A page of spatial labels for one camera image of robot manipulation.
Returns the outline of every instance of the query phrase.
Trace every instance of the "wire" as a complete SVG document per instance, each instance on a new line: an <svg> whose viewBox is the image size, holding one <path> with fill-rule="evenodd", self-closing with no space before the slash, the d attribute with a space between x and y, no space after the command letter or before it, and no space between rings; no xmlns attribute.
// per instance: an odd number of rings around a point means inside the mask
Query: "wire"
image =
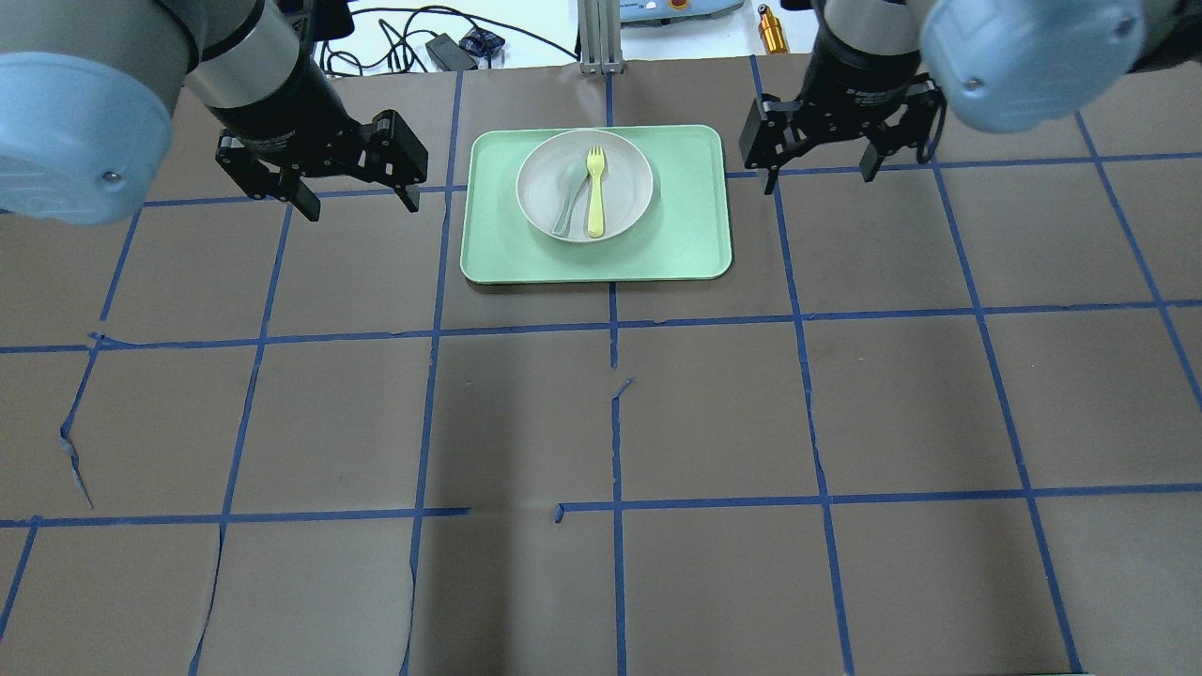
<svg viewBox="0 0 1202 676"><path fill-rule="evenodd" d="M578 59L579 58L579 52L572 52L571 49L567 49L566 47L564 47L564 46L561 46L561 45L559 45L557 42L553 42L553 41L546 38L546 37L543 37L541 35L536 35L534 32L530 32L529 30L526 30L524 28L519 28L519 26L516 26L516 25L512 25L512 24L507 24L507 23L504 23L504 22L498 22L495 19L489 19L487 17L481 17L478 14L470 14L468 12L460 12L459 10L456 10L454 7L448 7L446 5L426 5L423 7L368 7L368 8L363 8L363 10L355 10L355 11L351 12L351 16L355 17L357 14L367 14L367 13L371 13L371 12L407 12L410 16L405 20L405 25L403 26L401 30L397 30L395 26L393 26L392 24L389 24L385 19L380 19L379 20L380 30L383 31L386 38L388 40L388 51L385 53L383 57L381 57L380 59L375 60L371 64L363 64L362 61L359 61L358 58L356 58L350 52L345 52L345 51L331 51L331 48L329 48L329 41L322 42L321 52L319 54L317 61L321 65L322 70L327 75L337 76L337 77L358 77L358 76L364 75L365 71L369 71L369 70L371 70L374 67L377 67L381 64L387 64L389 72L410 72L415 65L418 66L418 67L421 67L423 71L429 72L429 69L426 66L426 64L422 61L422 59L417 55L417 51L413 48L412 45L410 45L410 38L412 36L416 36L416 35L429 34L429 35L435 36L435 37L438 36L436 32L434 32L433 30L428 30L428 29L413 29L413 30L411 30L413 19L416 19L418 17L418 14L423 14L423 13L439 14L439 16L451 16L451 17L460 17L460 18L465 19L469 24L471 24L472 29L475 29L477 31L482 30L481 26L480 26L481 23L488 24L488 25L493 25L493 26L498 26L498 28L502 28L502 29L507 29L507 30L514 30L514 31L520 32L520 34L523 34L525 36L529 36L529 37L531 37L534 40L537 40L538 42L548 45L548 46L551 46L551 47L553 47L553 48L563 52L564 54L566 54L566 55L569 55L569 57L571 57L573 59ZM350 64L351 66L353 66L356 69L356 72L335 71L334 70L334 60L335 59L338 59L339 61L343 61L344 64ZM493 57L492 57L492 54L487 55L486 61L488 64L488 67L493 67Z"/></svg>

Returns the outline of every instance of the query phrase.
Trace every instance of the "green tray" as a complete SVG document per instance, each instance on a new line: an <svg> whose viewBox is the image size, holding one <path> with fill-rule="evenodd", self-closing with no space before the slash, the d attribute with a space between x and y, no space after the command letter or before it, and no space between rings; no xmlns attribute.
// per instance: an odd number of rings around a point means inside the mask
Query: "green tray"
<svg viewBox="0 0 1202 676"><path fill-rule="evenodd" d="M698 125L615 126L647 155L651 203L620 237L558 242L518 207L518 168L563 129L490 131L471 147L459 268L477 284L713 279L731 266L722 142Z"/></svg>

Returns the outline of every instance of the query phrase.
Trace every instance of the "plastic fork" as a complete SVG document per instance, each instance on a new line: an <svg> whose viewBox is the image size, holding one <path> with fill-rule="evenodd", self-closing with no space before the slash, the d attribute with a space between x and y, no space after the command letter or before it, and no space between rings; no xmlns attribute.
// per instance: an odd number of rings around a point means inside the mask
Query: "plastic fork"
<svg viewBox="0 0 1202 676"><path fill-rule="evenodd" d="M605 150L594 146L589 150L584 165L593 179L593 195L589 196L589 237L596 239L605 235L605 207L601 206L601 174L605 172Z"/></svg>

